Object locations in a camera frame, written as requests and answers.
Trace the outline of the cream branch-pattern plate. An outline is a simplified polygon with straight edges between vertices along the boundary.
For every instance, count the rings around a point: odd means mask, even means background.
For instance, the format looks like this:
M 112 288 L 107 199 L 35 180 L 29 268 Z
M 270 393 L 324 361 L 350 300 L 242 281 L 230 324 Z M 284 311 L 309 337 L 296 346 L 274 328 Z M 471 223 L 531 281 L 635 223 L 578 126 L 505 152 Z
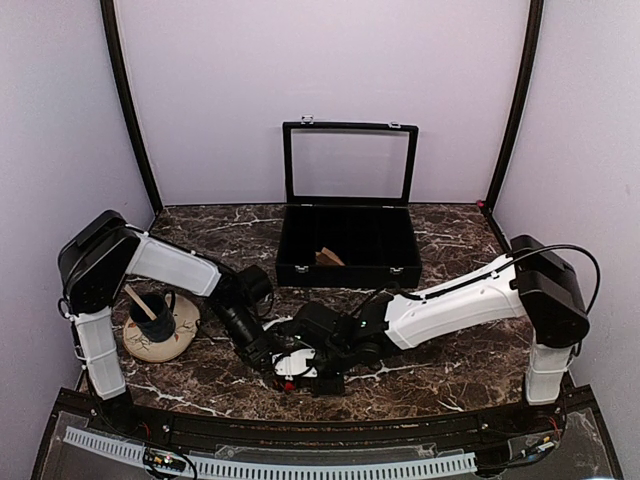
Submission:
M 134 357 L 149 363 L 168 362 L 186 351 L 195 338 L 200 321 L 198 307 L 183 295 L 176 295 L 173 308 L 175 328 L 172 335 L 163 342 L 152 342 L 128 317 L 123 328 L 122 339 L 125 349 Z

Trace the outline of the tan brown sock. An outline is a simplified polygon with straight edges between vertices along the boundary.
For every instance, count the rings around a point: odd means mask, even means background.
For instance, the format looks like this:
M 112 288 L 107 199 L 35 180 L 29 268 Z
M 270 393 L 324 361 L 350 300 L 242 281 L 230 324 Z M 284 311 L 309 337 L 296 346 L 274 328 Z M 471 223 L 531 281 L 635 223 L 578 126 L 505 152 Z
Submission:
M 327 247 L 323 247 L 320 251 L 315 252 L 315 261 L 317 265 L 323 266 L 344 266 L 345 263 L 340 257 Z

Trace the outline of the black glass-lid display case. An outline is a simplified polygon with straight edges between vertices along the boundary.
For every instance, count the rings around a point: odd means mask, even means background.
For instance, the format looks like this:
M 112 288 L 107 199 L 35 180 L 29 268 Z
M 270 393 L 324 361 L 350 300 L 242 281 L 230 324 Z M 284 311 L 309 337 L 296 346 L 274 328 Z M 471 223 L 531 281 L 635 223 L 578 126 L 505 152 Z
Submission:
M 409 213 L 416 125 L 317 121 L 282 125 L 286 207 L 276 277 L 287 287 L 418 285 Z M 344 266 L 317 265 L 327 247 Z

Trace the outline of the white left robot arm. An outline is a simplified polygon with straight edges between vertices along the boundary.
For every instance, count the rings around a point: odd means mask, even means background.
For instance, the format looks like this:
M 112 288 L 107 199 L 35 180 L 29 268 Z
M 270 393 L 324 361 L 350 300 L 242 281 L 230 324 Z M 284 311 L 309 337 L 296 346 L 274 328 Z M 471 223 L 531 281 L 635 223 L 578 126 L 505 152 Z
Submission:
M 119 398 L 127 390 L 112 327 L 118 294 L 130 277 L 174 287 L 207 301 L 238 356 L 254 370 L 272 367 L 276 346 L 258 319 L 258 304 L 271 293 L 265 271 L 241 271 L 164 241 L 106 210 L 61 249 L 57 267 L 61 302 L 77 335 L 91 385 L 108 400 L 101 417 L 120 436 L 141 427 L 140 412 Z

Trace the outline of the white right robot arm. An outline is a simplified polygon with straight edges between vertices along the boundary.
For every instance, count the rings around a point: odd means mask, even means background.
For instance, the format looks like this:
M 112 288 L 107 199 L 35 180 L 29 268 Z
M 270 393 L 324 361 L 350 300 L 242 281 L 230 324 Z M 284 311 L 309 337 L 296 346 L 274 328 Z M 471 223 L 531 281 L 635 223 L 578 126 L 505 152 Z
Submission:
M 524 379 L 525 400 L 510 413 L 521 434 L 534 432 L 560 395 L 571 358 L 590 330 L 592 301 L 585 301 L 573 266 L 529 235 L 471 273 L 414 293 L 382 289 L 352 312 L 340 314 L 309 302 L 294 316 L 290 336 L 302 349 L 274 362 L 288 381 L 314 380 L 319 392 L 344 372 L 494 320 L 527 317 L 534 330 Z

